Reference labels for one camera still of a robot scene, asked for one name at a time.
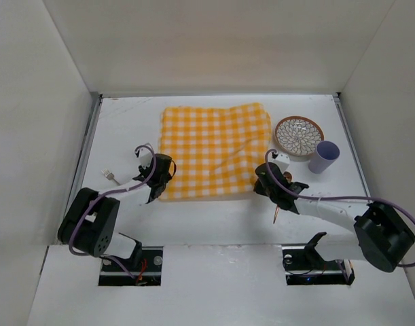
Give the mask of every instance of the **fork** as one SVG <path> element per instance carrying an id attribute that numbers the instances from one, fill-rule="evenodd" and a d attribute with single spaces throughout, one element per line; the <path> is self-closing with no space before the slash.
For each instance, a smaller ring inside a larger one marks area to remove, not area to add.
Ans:
<path id="1" fill-rule="evenodd" d="M 106 177 L 106 179 L 112 180 L 117 185 L 121 185 L 121 183 L 119 183 L 118 181 L 115 180 L 115 175 L 113 175 L 113 173 L 111 171 L 109 171 L 107 168 L 105 170 L 102 170 L 101 172 Z"/>

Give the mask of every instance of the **white enclosure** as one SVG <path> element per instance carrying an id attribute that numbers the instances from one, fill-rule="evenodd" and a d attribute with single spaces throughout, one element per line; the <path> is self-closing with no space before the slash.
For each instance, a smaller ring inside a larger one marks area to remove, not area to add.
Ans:
<path id="1" fill-rule="evenodd" d="M 0 325 L 27 323 L 90 92 L 341 92 L 371 193 L 415 215 L 415 0 L 0 0 Z"/>

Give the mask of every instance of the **purple cable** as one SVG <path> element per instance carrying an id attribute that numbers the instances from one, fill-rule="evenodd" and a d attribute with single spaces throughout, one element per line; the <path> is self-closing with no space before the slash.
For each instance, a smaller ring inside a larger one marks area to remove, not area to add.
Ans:
<path id="1" fill-rule="evenodd" d="M 70 253 L 72 253 L 73 255 L 76 255 L 76 256 L 88 256 L 88 254 L 87 253 L 78 253 L 77 251 L 75 251 L 74 250 L 74 248 L 73 248 L 73 243 L 74 243 L 74 239 L 75 239 L 75 237 L 77 236 L 77 233 L 79 232 L 79 229 L 80 229 L 80 226 L 82 225 L 82 223 L 85 221 L 85 218 L 88 216 L 88 213 L 93 209 L 93 207 L 95 206 L 95 204 L 97 203 L 97 202 L 99 202 L 103 197 L 105 197 L 105 196 L 107 196 L 107 195 L 110 195 L 110 194 L 121 194 L 121 193 L 123 193 L 123 192 L 131 192 L 132 190 L 135 190 L 135 189 L 137 189 L 137 188 L 139 188 L 140 186 L 142 186 L 142 185 L 145 185 L 150 179 L 151 179 L 151 177 L 153 176 L 153 174 L 154 174 L 154 171 L 155 171 L 155 169 L 156 169 L 156 156 L 155 156 L 155 154 L 154 154 L 154 151 L 150 148 L 150 147 L 148 147 L 148 146 L 146 146 L 146 145 L 140 145 L 140 146 L 138 146 L 137 148 L 135 148 L 135 150 L 134 150 L 134 152 L 136 153 L 136 152 L 138 152 L 141 148 L 146 148 L 146 149 L 148 149 L 149 151 L 150 151 L 150 153 L 152 154 L 152 156 L 153 156 L 153 168 L 151 169 L 151 172 L 150 172 L 150 174 L 147 176 L 147 178 L 145 178 L 145 180 L 144 181 L 142 181 L 141 183 L 139 183 L 139 184 L 137 184 L 137 185 L 134 185 L 133 187 L 130 187 L 130 188 L 128 188 L 128 189 L 115 189 L 115 190 L 109 190 L 108 192 L 104 192 L 104 193 L 102 193 L 102 194 L 100 194 L 100 195 L 98 195 L 97 196 L 97 198 L 96 199 L 94 199 L 91 203 L 90 203 L 90 206 L 88 206 L 88 208 L 86 209 L 86 211 L 84 211 L 84 214 L 82 214 L 82 216 L 80 217 L 80 219 L 79 219 L 79 221 L 77 222 L 77 224 L 76 224 L 76 226 L 75 226 L 75 228 L 74 228 L 74 230 L 73 230 L 73 233 L 71 234 L 71 237 L 70 237 L 70 240 L 69 240 L 69 250 L 70 250 Z M 110 260 L 113 260 L 115 263 L 117 263 L 120 267 L 121 267 L 121 269 L 123 269 L 123 271 L 125 271 L 131 278 L 134 278 L 134 276 L 132 275 L 132 273 L 130 273 L 128 270 L 127 270 L 127 268 L 125 268 L 124 267 L 124 265 L 117 259 L 117 258 L 115 258 L 114 256 L 102 256 L 101 258 L 106 258 L 106 259 L 110 259 Z"/>
<path id="2" fill-rule="evenodd" d="M 389 200 L 385 200 L 383 198 L 378 198 L 378 197 L 367 197 L 367 196 L 336 196 L 336 197 L 313 197 L 313 196 L 303 196 L 303 195 L 298 195 L 295 194 L 294 192 L 288 190 L 284 185 L 282 185 L 274 176 L 274 173 L 272 172 L 272 170 L 270 169 L 269 166 L 269 154 L 271 153 L 278 153 L 278 151 L 276 149 L 269 149 L 265 156 L 264 156 L 264 160 L 266 163 L 266 169 L 268 170 L 268 173 L 270 175 L 270 177 L 272 178 L 272 180 L 274 180 L 274 182 L 284 191 L 287 192 L 289 195 L 294 196 L 296 198 L 302 198 L 302 199 L 307 199 L 307 200 L 371 200 L 372 202 L 381 202 L 383 204 L 389 205 L 391 207 L 393 207 L 394 209 L 397 209 L 399 212 L 401 212 L 402 214 L 404 214 L 414 225 L 415 225 L 415 218 L 409 214 L 405 209 L 401 208 L 398 204 L 395 204 L 394 202 L 390 202 Z M 397 265 L 398 267 L 415 267 L 415 262 L 414 263 L 410 263 L 410 264 L 399 264 Z"/>

